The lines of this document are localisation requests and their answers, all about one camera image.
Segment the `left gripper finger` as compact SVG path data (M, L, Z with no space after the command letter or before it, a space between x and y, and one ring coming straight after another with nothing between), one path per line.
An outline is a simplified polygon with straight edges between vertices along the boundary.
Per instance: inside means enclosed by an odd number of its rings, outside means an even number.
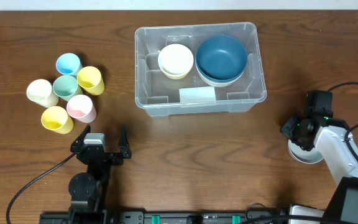
M123 159L130 159L132 157L132 151L127 140L126 127L123 126L121 129L121 135L119 138L119 150Z
M83 150L85 137L90 131L91 126L87 124L82 133L71 144L70 151L72 153L80 153Z

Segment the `light grey small bowl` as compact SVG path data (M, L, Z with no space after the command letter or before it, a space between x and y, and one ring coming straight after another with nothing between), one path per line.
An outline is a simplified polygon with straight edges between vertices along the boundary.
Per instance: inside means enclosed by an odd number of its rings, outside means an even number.
M288 152L298 162L304 164L317 164L323 160L323 156L315 149L304 151L291 140L288 141Z

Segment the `yellow small bowl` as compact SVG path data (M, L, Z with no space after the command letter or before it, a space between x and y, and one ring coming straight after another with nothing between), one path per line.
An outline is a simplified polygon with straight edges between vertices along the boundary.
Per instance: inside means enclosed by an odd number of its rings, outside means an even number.
M162 70L162 72L165 74L165 76L167 76L168 78L171 78L173 80L179 80L179 79L185 78L188 75L188 73L172 74L172 73L166 72L165 70Z

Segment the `beige large bowl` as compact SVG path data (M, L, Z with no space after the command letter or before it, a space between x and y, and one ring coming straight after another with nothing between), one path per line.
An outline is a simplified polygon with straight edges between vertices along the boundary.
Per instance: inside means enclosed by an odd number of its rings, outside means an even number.
M228 82L216 82L216 81L212 81L210 79L207 78L207 76L205 76L200 70L198 70L199 76L200 78L207 84L211 85L211 86L215 86L215 87L225 87L225 86L229 86L231 84L233 84L235 81L237 81L238 79L240 79L240 77L242 75L240 75L239 77L228 81Z

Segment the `white small bowl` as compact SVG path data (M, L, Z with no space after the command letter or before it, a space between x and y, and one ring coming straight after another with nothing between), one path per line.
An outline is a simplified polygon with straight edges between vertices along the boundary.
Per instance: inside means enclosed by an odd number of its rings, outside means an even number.
M193 67L194 56L191 50L181 44L170 44L158 55L158 66L172 74L189 73Z

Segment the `dark blue bowl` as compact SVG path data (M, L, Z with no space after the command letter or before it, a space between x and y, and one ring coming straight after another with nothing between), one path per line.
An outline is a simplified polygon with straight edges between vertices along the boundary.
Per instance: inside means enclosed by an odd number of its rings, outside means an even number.
M199 74L203 77L205 77L205 79L211 81L211 82L216 82L216 83L228 83L228 82L233 82L234 80L237 80L238 78L240 78L244 72L246 71L246 68L248 67L248 65L246 65L246 67L243 69L243 71L240 72L240 74L236 75L235 77L232 78L227 78L227 79L217 79L217 78L212 78L207 76L206 72L204 72L201 67L195 63L197 71L199 72Z
M215 35L198 47L195 62L207 76L227 79L240 74L248 62L244 44L229 35Z

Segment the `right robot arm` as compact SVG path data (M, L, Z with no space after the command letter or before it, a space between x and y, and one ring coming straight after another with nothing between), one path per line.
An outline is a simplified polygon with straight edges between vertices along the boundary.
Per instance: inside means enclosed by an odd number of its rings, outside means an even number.
M347 123L333 117L332 100L329 91L309 91L304 115L294 114L281 127L292 158L305 164L324 161L336 184L325 210L292 205L289 223L358 223L358 147Z

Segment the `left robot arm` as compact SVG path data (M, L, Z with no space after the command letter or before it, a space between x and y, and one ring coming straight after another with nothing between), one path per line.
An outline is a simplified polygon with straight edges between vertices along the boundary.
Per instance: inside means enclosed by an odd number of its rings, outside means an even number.
M118 152L108 152L103 133L92 133L87 125L73 141L70 151L87 166L86 172L75 175L68 186L72 210L98 212L104 207L112 166L121 166L132 157L126 129L121 129Z

